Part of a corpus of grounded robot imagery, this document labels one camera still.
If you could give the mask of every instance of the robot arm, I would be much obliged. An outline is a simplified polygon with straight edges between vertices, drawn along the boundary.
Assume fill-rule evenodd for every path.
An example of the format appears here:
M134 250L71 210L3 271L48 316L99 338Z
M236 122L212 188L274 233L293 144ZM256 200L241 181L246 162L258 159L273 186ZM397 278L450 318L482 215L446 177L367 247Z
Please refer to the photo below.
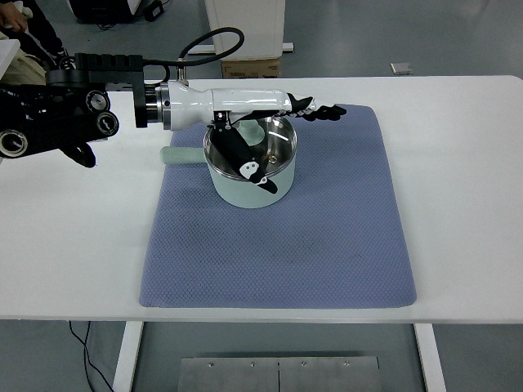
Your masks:
M132 91L136 127L163 123L180 131L194 123L213 128L211 142L237 173L275 193L245 140L235 128L241 120L273 116L306 120L338 120L346 110L281 90L213 89L197 91L186 81L144 82L141 56L77 54L77 68L47 74L47 85L0 86L0 105L16 110L2 119L0 157L20 158L52 149L62 150L85 167L96 159L88 141L111 137L118 119L110 112L106 91Z
M163 128L180 131L194 123L213 124L216 113L226 116L229 125L238 121L273 116L338 120L343 108L293 96L281 90L212 89L194 90L177 81L160 83L154 89L156 101L149 99L148 121L163 123Z

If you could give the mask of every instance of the person's hand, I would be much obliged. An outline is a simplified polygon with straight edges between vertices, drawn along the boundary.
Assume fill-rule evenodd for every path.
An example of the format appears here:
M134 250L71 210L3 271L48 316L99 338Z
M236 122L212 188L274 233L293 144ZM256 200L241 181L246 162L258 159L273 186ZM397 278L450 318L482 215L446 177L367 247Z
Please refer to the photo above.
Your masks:
M27 20L12 2L0 4L0 26L11 24L15 33L23 33L27 29Z

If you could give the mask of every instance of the metal plate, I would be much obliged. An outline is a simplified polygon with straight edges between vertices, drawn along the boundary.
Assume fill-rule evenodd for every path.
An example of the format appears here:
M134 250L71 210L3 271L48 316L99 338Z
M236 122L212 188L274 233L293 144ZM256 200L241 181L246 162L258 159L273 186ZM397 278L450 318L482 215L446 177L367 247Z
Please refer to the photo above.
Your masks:
M276 358L183 358L178 392L278 391Z
M182 359L179 392L379 392L376 357Z
M279 360L279 392L378 392L376 357L307 357Z

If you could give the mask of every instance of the black cable on floor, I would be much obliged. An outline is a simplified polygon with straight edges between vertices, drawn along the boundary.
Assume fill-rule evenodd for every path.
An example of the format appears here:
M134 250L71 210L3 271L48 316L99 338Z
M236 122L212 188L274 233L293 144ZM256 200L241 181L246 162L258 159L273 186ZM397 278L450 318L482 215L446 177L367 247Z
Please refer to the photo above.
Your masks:
M76 339L82 343L82 346L83 346L83 369L85 371L85 376L87 378L87 383L89 384L89 388L91 389L92 392L95 392L93 386L92 386L92 383L91 383L91 380L89 379L89 374L87 372L87 364L89 363L89 366L91 366L91 368L95 369L98 374L100 374L101 378L104 380L105 384L107 385L107 387L109 388L109 390L111 392L114 392L113 390L113 387L111 386L111 384L107 381L107 379L105 378L104 374L101 372L101 370L96 367L95 365L92 364L91 362L91 359L89 358L89 350L87 349L87 339L89 338L89 331L91 330L91 322L89 321L87 323L87 332L85 334L85 339L82 340L82 338L80 336L78 336L74 331L73 331L73 324L69 321L69 330L71 331L71 333L73 334L74 337L76 337Z
M96 26L98 26L98 29L100 29L101 31L107 31L107 30L111 30L115 25L117 25L117 23L113 23L113 24L96 24Z

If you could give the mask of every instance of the black cable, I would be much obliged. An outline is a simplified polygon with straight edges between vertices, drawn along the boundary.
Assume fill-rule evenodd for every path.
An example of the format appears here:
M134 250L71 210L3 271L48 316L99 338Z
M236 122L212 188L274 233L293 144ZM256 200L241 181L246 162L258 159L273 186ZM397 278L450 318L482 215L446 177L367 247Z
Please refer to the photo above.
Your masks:
M87 382L89 383L89 388L91 388L91 391L94 392L94 389L92 387L92 384L91 384L91 381L89 380L89 375L87 374L87 365L86 365L86 362L85 362L85 359L87 358L87 362L89 363L89 366L91 366L91 368L95 369L98 374L101 376L101 378L104 380L105 384L107 385L107 387L109 388L109 390L111 392L114 392L113 390L113 387L111 386L111 384L107 381L107 379L105 378L104 374L101 372L101 370L96 367L95 365L92 364L91 362L91 359L89 358L89 350L87 349L87 338L89 337L89 330L91 329L91 322L89 321L87 323L87 332L86 332L86 335L85 335L85 341L82 340L82 338L80 336L78 336L74 331L73 331L73 324L69 321L69 330L71 331L71 333L73 334L74 337L76 337L76 339L82 343L83 345L83 366L84 366L84 370L85 370L85 374L86 374L86 377L87 377Z
M96 24L96 26L98 26L98 29L100 29L101 31L107 31L107 30L110 30L112 29L115 25L117 25L116 23L114 24Z
M221 34L221 33L235 33L236 35L238 35L238 39L239 40L231 49L223 51L220 54L209 56L209 57L205 57L205 58L199 59L199 60L190 60L190 61L183 60L183 58L187 55L187 53L189 53L189 51L193 47L195 47L199 43L205 41L206 39L208 39L210 37L214 37L215 35L218 35L218 34ZM176 60L176 61L166 61L166 60L147 60L147 59L144 59L143 61L144 61L144 65L166 65L166 66L171 66L171 67L182 67L182 68L183 67L192 67L192 66L195 66L195 65L203 65L203 64L211 63L211 62L216 61L216 60L223 59L224 57L227 57L228 55L234 53L235 51L237 51L244 44L244 41L245 41L245 36L244 36L244 33L242 33L242 31L240 29L237 29L236 27L221 27L219 29L213 30L213 31L211 31L211 32L201 36L200 38L194 40L189 45L187 45L180 52L180 55L178 56L179 60Z
M166 65L162 65L162 66L163 66L163 69L165 70L165 76L163 77L163 79L160 82L156 82L156 83L146 83L145 84L146 86L157 87L160 85L160 83L165 83L166 81L169 80L169 78L171 77L171 70Z

